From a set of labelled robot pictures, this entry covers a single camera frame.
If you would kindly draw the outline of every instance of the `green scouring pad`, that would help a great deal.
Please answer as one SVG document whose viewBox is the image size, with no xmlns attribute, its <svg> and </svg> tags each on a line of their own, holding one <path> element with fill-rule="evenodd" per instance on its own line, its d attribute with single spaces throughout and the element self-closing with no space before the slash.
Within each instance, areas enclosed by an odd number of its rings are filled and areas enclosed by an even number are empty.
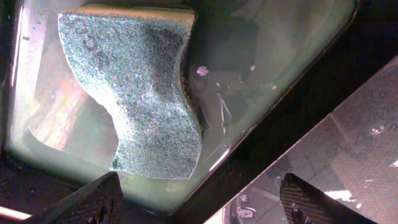
<svg viewBox="0 0 398 224">
<path fill-rule="evenodd" d="M 96 4 L 58 15 L 70 68 L 113 118 L 111 170 L 156 179 L 188 179 L 195 170 L 201 129 L 181 69 L 194 22 L 190 10 Z"/>
</svg>

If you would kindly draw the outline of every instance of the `metal surface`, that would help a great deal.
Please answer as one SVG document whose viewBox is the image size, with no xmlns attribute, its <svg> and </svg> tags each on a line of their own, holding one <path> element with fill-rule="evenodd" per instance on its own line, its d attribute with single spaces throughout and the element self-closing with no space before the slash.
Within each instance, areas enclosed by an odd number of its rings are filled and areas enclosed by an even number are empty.
<svg viewBox="0 0 398 224">
<path fill-rule="evenodd" d="M 238 194 L 226 208 L 253 208 L 241 223 L 287 223 L 278 197 L 290 172 L 378 223 L 398 217 L 398 57 Z"/>
<path fill-rule="evenodd" d="M 57 14 L 82 5 L 40 0 L 20 8 L 7 148 L 26 162 L 89 182 L 108 170 L 118 139 L 110 115 L 74 80 L 58 39 Z M 187 65 L 208 124 L 198 166 L 190 180 L 120 172 L 126 197 L 155 212 L 175 211 L 334 38 L 353 9 L 354 1 L 250 1 L 213 23 L 198 23 L 196 38 L 204 42 L 196 43 L 205 45 L 190 46 Z M 281 11 L 290 16 L 282 18 Z M 214 39 L 220 27 L 224 36 Z M 225 42 L 243 29 L 245 38 Z M 236 63 L 243 53 L 251 59 Z M 208 73 L 198 71 L 202 66 Z"/>
</svg>

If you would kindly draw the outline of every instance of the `sponge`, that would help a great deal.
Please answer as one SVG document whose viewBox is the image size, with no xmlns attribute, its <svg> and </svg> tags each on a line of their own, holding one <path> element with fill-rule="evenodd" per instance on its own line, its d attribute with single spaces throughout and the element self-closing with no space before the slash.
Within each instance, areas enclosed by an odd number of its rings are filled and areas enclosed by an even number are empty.
<svg viewBox="0 0 398 224">
<path fill-rule="evenodd" d="M 182 86 L 195 13 L 97 4 L 58 15 L 68 64 L 113 118 L 119 138 L 111 170 L 189 179 L 201 151 L 197 115 Z"/>
</svg>

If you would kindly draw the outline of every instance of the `clear plastic container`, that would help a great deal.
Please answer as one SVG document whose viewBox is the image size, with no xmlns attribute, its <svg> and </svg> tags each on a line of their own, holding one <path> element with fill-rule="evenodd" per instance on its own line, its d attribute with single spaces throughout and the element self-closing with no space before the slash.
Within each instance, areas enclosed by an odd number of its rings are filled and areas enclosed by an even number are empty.
<svg viewBox="0 0 398 224">
<path fill-rule="evenodd" d="M 58 36 L 58 13 L 85 4 L 21 5 L 7 146 L 42 169 L 90 182 L 109 171 L 118 137 L 106 109 L 77 83 Z M 355 6 L 347 0 L 252 0 L 216 16 L 199 7 L 186 71 L 205 118 L 197 168 L 187 180 L 119 172 L 124 198 L 151 212 L 176 211 L 336 37 Z"/>
</svg>

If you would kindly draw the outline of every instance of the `scrubbing pad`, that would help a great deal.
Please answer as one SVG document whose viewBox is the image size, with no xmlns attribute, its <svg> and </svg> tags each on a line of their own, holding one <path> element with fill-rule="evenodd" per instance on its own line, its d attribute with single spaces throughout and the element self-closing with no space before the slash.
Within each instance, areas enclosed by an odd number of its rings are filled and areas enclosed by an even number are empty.
<svg viewBox="0 0 398 224">
<path fill-rule="evenodd" d="M 70 68 L 113 118 L 111 170 L 188 179 L 201 151 L 181 63 L 195 21 L 189 10 L 89 5 L 58 15 Z"/>
</svg>

